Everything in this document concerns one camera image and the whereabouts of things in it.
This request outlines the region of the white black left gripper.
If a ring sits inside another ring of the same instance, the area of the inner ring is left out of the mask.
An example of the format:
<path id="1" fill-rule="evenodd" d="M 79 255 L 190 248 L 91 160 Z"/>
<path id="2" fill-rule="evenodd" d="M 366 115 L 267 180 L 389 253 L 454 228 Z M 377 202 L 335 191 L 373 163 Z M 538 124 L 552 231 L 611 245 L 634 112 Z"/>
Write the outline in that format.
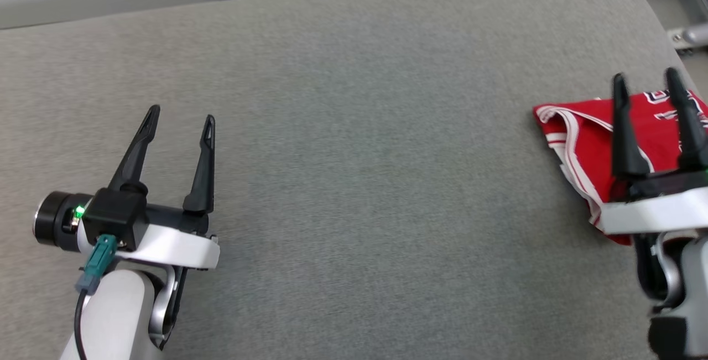
<path id="1" fill-rule="evenodd" d="M 147 186 L 140 181 L 148 145 L 157 131 L 161 106 L 152 105 L 122 157 L 108 188 L 146 196 Z M 183 209 L 149 204 L 149 226 L 134 251 L 118 248 L 116 257 L 138 263 L 161 264 L 192 269 L 214 269 L 219 262 L 219 244 L 207 236 L 209 216 L 214 211 L 215 118 L 208 115 L 199 140 L 200 156 L 190 193 Z M 69 252 L 91 254 L 93 244 L 86 238 L 84 225 L 71 226 L 76 208 L 85 207 L 90 194 L 54 191 L 38 206 L 33 235 L 41 244 Z"/>

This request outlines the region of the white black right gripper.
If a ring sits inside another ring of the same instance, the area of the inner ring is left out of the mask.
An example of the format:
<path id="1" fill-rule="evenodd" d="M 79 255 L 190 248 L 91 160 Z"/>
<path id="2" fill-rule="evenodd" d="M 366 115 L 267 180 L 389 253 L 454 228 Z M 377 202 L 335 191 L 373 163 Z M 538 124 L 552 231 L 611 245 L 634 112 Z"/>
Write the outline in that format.
<path id="1" fill-rule="evenodd" d="M 614 75 L 611 170 L 618 179 L 610 187 L 609 201 L 600 206 L 600 231 L 604 234 L 708 228 L 708 136 L 678 70 L 667 68 L 665 80 L 678 118 L 678 166 L 691 172 L 676 170 L 637 179 L 647 176 L 650 166 L 639 150 L 624 75 Z"/>

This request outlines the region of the red Bulls print shorts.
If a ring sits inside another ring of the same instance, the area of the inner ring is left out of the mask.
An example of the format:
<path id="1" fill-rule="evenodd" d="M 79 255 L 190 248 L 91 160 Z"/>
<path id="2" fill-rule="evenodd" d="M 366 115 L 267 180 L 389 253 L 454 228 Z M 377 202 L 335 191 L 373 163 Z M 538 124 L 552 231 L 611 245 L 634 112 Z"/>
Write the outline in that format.
<path id="1" fill-rule="evenodd" d="M 630 96 L 631 121 L 639 148 L 653 173 L 678 167 L 681 151 L 676 111 L 667 91 Z M 566 180 L 586 201 L 589 221 L 600 228 L 601 207 L 611 199 L 613 104 L 611 100 L 547 103 L 533 109 L 548 146 L 556 152 Z"/>

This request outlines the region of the grey metal floor bracket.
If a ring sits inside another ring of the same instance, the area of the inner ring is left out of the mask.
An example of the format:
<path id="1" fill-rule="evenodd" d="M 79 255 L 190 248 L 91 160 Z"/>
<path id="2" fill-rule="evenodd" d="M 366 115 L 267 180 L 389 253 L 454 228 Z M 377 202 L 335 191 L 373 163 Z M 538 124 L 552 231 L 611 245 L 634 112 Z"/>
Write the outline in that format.
<path id="1" fill-rule="evenodd" d="M 671 28 L 667 30 L 666 35 L 679 53 L 708 48 L 708 22 L 690 27 Z"/>

